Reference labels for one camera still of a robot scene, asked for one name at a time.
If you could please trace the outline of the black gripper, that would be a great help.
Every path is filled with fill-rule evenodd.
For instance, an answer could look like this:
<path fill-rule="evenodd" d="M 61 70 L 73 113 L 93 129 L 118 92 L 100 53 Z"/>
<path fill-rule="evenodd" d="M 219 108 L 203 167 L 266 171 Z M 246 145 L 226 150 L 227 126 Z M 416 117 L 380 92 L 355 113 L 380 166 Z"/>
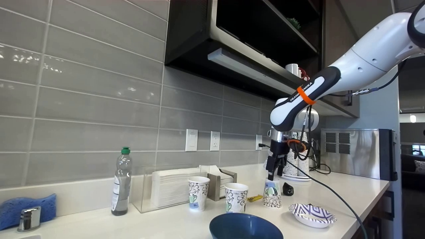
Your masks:
<path fill-rule="evenodd" d="M 284 166 L 287 163 L 286 155 L 290 151 L 287 139 L 288 135 L 283 131 L 278 131 L 272 129 L 270 131 L 271 145 L 270 145 L 270 154 L 267 159 L 267 179 L 274 181 L 274 171 L 278 169 L 278 175 L 283 178 L 286 170 Z"/>

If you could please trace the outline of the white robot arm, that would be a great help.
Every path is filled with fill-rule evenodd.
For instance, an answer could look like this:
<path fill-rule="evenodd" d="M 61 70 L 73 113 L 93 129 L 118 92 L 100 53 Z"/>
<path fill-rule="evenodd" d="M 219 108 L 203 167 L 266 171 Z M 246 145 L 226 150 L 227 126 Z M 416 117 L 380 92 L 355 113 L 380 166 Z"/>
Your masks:
<path fill-rule="evenodd" d="M 373 27 L 340 58 L 300 85 L 270 113 L 274 130 L 294 129 L 296 115 L 316 100 L 357 90 L 387 74 L 395 65 L 425 50 L 425 1 L 413 12 L 397 12 Z"/>

